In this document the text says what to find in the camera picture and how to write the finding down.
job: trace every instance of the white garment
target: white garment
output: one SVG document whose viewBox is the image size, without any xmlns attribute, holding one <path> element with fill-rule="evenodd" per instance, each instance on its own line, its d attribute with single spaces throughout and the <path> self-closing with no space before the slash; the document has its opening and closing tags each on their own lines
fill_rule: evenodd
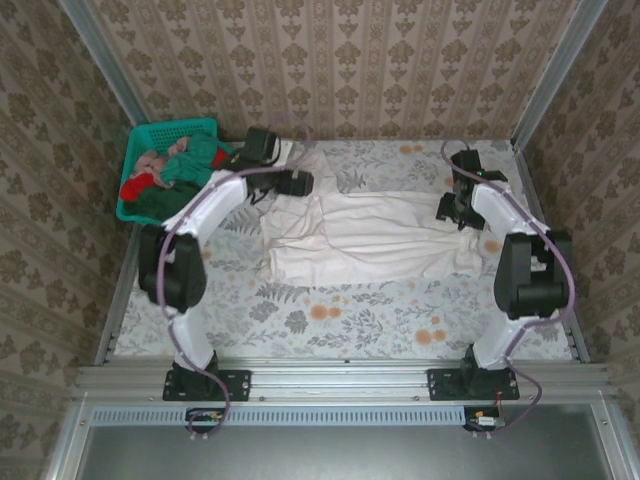
<svg viewBox="0 0 640 480">
<path fill-rule="evenodd" d="M 312 194 L 280 195 L 260 220 L 267 280 L 323 286 L 480 273 L 476 232 L 436 220 L 439 195 L 343 195 L 322 152 L 299 167 L 314 175 Z"/>
</svg>

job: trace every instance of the gray floor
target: gray floor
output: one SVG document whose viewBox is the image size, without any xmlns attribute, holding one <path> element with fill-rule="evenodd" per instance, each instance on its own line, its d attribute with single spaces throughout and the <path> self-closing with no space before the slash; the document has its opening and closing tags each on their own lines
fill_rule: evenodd
<svg viewBox="0 0 640 480">
<path fill-rule="evenodd" d="M 103 427 L 87 445 L 83 480 L 611 478 L 588 407 L 539 407 L 489 441 L 461 427 L 228 427 L 207 441 Z"/>
</svg>

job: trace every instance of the teal basket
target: teal basket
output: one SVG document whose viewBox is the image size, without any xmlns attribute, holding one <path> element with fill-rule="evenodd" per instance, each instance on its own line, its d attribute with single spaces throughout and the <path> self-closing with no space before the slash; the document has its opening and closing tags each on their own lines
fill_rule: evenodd
<svg viewBox="0 0 640 480">
<path fill-rule="evenodd" d="M 131 130 L 127 153 L 124 158 L 122 178 L 120 187 L 131 176 L 133 168 L 138 158 L 147 150 L 155 150 L 161 155 L 166 155 L 169 147 L 182 137 L 188 137 L 197 132 L 210 134 L 212 137 L 218 136 L 218 124 L 213 118 L 185 118 L 183 120 L 171 120 L 168 122 L 151 123 L 140 125 Z M 231 147 L 221 143 L 222 148 L 227 153 L 231 153 Z M 140 215 L 127 215 L 124 211 L 124 202 L 118 196 L 116 204 L 116 215 L 123 222 L 136 222 L 140 225 L 161 225 L 162 222 L 142 217 Z"/>
</svg>

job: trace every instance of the cable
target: cable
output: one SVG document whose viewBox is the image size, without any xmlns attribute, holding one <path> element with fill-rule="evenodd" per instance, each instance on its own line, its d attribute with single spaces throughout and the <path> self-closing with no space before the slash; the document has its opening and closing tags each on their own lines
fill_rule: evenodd
<svg viewBox="0 0 640 480">
<path fill-rule="evenodd" d="M 507 421 L 507 416 L 504 414 L 504 409 L 502 408 L 502 395 L 500 395 L 500 392 L 496 392 L 496 395 L 498 397 L 498 411 L 500 412 L 500 416 L 506 422 Z"/>
<path fill-rule="evenodd" d="M 214 420 L 218 420 L 218 422 L 220 421 L 220 418 L 222 418 L 220 416 L 220 413 L 216 410 L 210 410 L 208 408 L 203 408 L 203 409 L 199 409 L 195 412 L 191 412 L 191 414 L 189 415 L 189 421 L 187 422 L 187 430 L 189 432 L 191 432 L 191 436 L 192 438 L 195 438 L 195 435 L 197 434 L 194 430 L 193 430 L 193 422 L 196 420 L 196 418 L 198 417 L 206 417 L 209 416 L 210 418 L 214 419 Z M 213 433 L 213 430 L 210 430 L 206 433 L 202 433 L 200 434 L 202 436 L 203 440 L 206 440 L 209 437 L 209 434 Z"/>
<path fill-rule="evenodd" d="M 305 140 L 307 142 L 310 142 L 311 141 L 311 128 L 306 124 L 305 124 L 305 127 L 306 127 L 305 128 L 305 130 L 306 130 L 306 138 L 305 138 Z M 309 149 L 310 149 L 309 146 L 305 146 L 305 150 L 293 162 L 293 165 L 295 165 L 298 162 L 300 162 L 306 156 L 306 154 L 308 153 Z M 197 435 L 200 435 L 202 438 L 206 439 L 209 435 L 213 435 L 214 433 L 217 433 L 220 430 L 220 428 L 222 428 L 222 425 L 224 424 L 224 421 L 227 418 L 229 410 L 231 409 L 231 398 L 229 396 L 229 390 L 227 389 L 226 385 L 224 383 L 222 383 L 222 381 L 216 375 L 214 375 L 211 372 L 207 372 L 203 368 L 198 367 L 189 358 L 189 355 L 187 354 L 187 352 L 184 351 L 184 349 L 182 348 L 182 345 L 180 344 L 180 341 L 178 340 L 178 337 L 175 334 L 174 326 L 173 326 L 174 316 L 171 315 L 169 313 L 169 311 L 167 310 L 167 300 L 166 300 L 166 298 L 164 296 L 164 268 L 165 268 L 165 265 L 166 265 L 166 262 L 167 262 L 167 258 L 169 256 L 169 245 L 171 245 L 171 241 L 175 237 L 175 235 L 178 232 L 178 230 L 180 229 L 180 227 L 189 218 L 189 216 L 198 208 L 198 206 L 200 206 L 200 204 L 205 199 L 209 198 L 209 196 L 211 194 L 213 194 L 213 192 L 215 192 L 219 187 L 221 187 L 225 183 L 228 183 L 228 182 L 230 182 L 231 180 L 233 180 L 235 178 L 243 178 L 243 177 L 247 177 L 249 175 L 256 175 L 256 174 L 261 174 L 261 173 L 281 172 L 284 169 L 285 169 L 284 165 L 281 166 L 281 167 L 249 168 L 249 169 L 246 169 L 246 170 L 242 170 L 240 172 L 230 173 L 226 177 L 223 177 L 220 180 L 218 180 L 215 184 L 213 184 L 213 186 L 205 187 L 204 193 L 202 195 L 200 195 L 193 202 L 192 205 L 189 205 L 189 207 L 184 212 L 184 214 L 178 219 L 176 224 L 171 228 L 169 233 L 165 236 L 164 242 L 162 243 L 162 247 L 160 248 L 160 255 L 158 256 L 158 272 L 157 272 L 158 280 L 156 282 L 156 298 L 158 299 L 158 304 L 160 305 L 160 310 L 162 311 L 163 315 L 167 318 L 167 320 L 169 320 L 169 337 L 171 338 L 171 342 L 173 343 L 176 351 L 178 352 L 178 355 L 180 355 L 180 357 L 182 358 L 184 363 L 187 364 L 187 366 L 190 369 L 192 369 L 194 372 L 197 372 L 197 373 L 199 373 L 201 375 L 204 375 L 205 377 L 213 380 L 213 382 L 218 387 L 220 387 L 220 390 L 222 390 L 222 393 L 224 395 L 224 404 L 225 404 L 224 411 L 222 413 L 222 416 L 218 420 L 218 423 L 211 429 L 211 431 L 209 431 L 206 434 L 198 434 L 198 433 L 196 433 L 193 430 L 193 419 L 195 417 L 192 416 L 189 419 L 189 422 L 187 424 L 187 430 L 191 434 L 191 438 L 195 438 Z"/>
<path fill-rule="evenodd" d="M 536 387 L 537 392 L 536 392 L 535 397 L 531 401 L 531 403 L 524 410 L 524 412 L 522 412 L 518 417 L 516 417 L 509 425 L 506 425 L 506 426 L 504 426 L 504 427 L 502 427 L 500 429 L 497 429 L 497 430 L 493 431 L 492 435 L 495 435 L 495 434 L 498 434 L 498 433 L 506 432 L 509 429 L 513 428 L 513 426 L 517 425 L 520 421 L 522 421 L 531 412 L 531 410 L 533 410 L 536 407 L 536 405 L 538 405 L 538 403 L 540 402 L 540 399 L 542 398 L 542 385 L 540 385 L 540 382 L 538 382 L 533 377 L 527 375 L 522 370 L 516 368 L 513 365 L 513 362 L 511 361 L 511 358 L 510 358 L 511 354 L 515 350 L 515 348 L 518 345 L 518 343 L 520 342 L 520 340 L 522 340 L 522 337 L 524 336 L 524 334 L 526 333 L 526 331 L 528 329 L 533 328 L 533 327 L 539 327 L 539 326 L 544 326 L 544 325 L 554 325 L 556 323 L 561 323 L 561 322 L 563 322 L 564 320 L 566 320 L 569 317 L 569 315 L 573 311 L 573 307 L 575 306 L 575 302 L 576 302 L 576 286 L 575 286 L 575 282 L 573 280 L 573 274 L 571 273 L 571 267 L 569 267 L 569 264 L 567 263 L 567 260 L 564 258 L 562 253 L 560 253 L 560 250 L 558 250 L 558 247 L 556 247 L 556 245 L 553 243 L 553 241 L 549 237 L 547 237 L 545 232 L 538 226 L 538 224 L 535 222 L 535 220 L 532 217 L 532 215 L 529 214 L 526 210 L 524 210 L 520 206 L 518 201 L 513 197 L 513 195 L 511 195 L 505 189 L 501 188 L 500 186 L 496 185 L 495 183 L 493 183 L 493 182 L 491 182 L 489 180 L 486 180 L 486 179 L 484 179 L 484 178 L 482 178 L 482 177 L 480 177 L 478 175 L 475 175 L 475 174 L 473 174 L 471 172 L 467 172 L 466 170 L 464 170 L 464 169 L 458 167 L 457 165 L 455 165 L 451 161 L 451 159 L 447 156 L 447 154 L 445 153 L 445 148 L 446 148 L 447 144 L 449 143 L 449 141 L 450 140 L 445 140 L 442 143 L 442 147 L 440 148 L 440 154 L 442 155 L 443 160 L 454 171 L 460 173 L 461 175 L 464 175 L 465 177 L 469 177 L 469 178 L 475 180 L 478 183 L 484 183 L 485 185 L 487 185 L 492 190 L 498 192 L 500 194 L 500 196 L 504 197 L 504 199 L 507 200 L 507 202 L 509 202 L 511 204 L 511 206 L 518 213 L 518 215 L 520 215 L 520 217 L 524 221 L 527 222 L 527 224 L 531 227 L 531 229 L 542 239 L 544 244 L 549 248 L 549 251 L 551 253 L 553 253 L 553 255 L 558 259 L 558 263 L 560 264 L 560 267 L 562 268 L 562 271 L 563 271 L 563 273 L 564 273 L 564 275 L 565 275 L 565 277 L 567 279 L 567 285 L 568 285 L 568 288 L 569 288 L 569 298 L 567 300 L 567 306 L 564 308 L 564 310 L 562 310 L 560 315 L 558 315 L 556 318 L 532 320 L 531 322 L 523 325 L 522 328 L 520 329 L 520 331 L 513 338 L 513 340 L 511 340 L 511 343 L 509 343 L 509 345 L 507 346 L 507 350 L 505 351 L 505 354 L 504 354 L 504 362 L 505 362 L 505 364 L 507 365 L 507 367 L 509 367 L 511 370 L 513 370 L 513 372 L 516 375 L 518 375 L 519 377 L 524 378 L 525 380 L 527 380 L 528 382 L 533 384 Z M 464 145 L 467 148 L 467 150 L 471 149 L 471 147 L 469 146 L 469 144 L 467 142 L 465 142 L 464 140 L 460 140 L 460 141 L 462 143 L 464 143 Z"/>
<path fill-rule="evenodd" d="M 262 192 L 262 195 L 260 197 L 256 197 L 256 192 L 253 192 L 251 194 L 251 201 L 249 202 L 249 204 L 251 205 L 255 205 L 259 202 L 261 202 L 262 200 L 264 200 L 266 198 L 266 196 L 269 194 L 269 190 Z"/>
</svg>

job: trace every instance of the patterned wallpaper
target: patterned wallpaper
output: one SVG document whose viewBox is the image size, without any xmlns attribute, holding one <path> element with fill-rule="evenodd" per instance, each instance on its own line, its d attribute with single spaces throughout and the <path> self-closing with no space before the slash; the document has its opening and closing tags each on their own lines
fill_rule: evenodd
<svg viewBox="0 0 640 480">
<path fill-rule="evenodd" d="M 640 1 L 609 0 L 525 149 L 573 235 L 583 333 L 640 445 Z"/>
<path fill-rule="evenodd" d="M 128 235 L 128 124 L 56 2 L 0 2 L 0 478 L 39 478 Z"/>
<path fill-rule="evenodd" d="M 504 139 L 578 1 L 88 3 L 152 120 L 212 115 L 240 139 L 288 112 L 316 139 Z"/>
</svg>

